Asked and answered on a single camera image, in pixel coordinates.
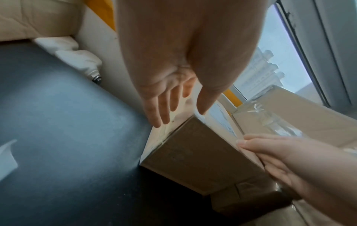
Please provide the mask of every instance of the clear plastic tape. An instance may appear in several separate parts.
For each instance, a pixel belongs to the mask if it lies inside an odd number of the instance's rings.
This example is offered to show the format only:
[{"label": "clear plastic tape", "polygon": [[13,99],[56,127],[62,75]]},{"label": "clear plastic tape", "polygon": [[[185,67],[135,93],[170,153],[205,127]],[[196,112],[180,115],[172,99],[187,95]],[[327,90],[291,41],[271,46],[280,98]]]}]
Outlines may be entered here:
[{"label": "clear plastic tape", "polygon": [[247,112],[255,114],[259,122],[265,128],[276,133],[280,136],[297,136],[297,137],[307,137],[302,131],[283,120],[273,112],[265,110],[262,105],[256,100],[250,101],[253,106]]}]

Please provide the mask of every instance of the window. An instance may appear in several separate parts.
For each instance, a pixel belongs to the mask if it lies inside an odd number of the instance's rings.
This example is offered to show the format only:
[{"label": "window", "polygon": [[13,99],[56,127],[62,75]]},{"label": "window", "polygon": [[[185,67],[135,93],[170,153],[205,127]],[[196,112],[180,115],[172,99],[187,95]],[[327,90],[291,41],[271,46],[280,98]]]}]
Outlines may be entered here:
[{"label": "window", "polygon": [[270,85],[277,85],[323,104],[275,5],[267,11],[258,47],[234,87],[249,100]]}]

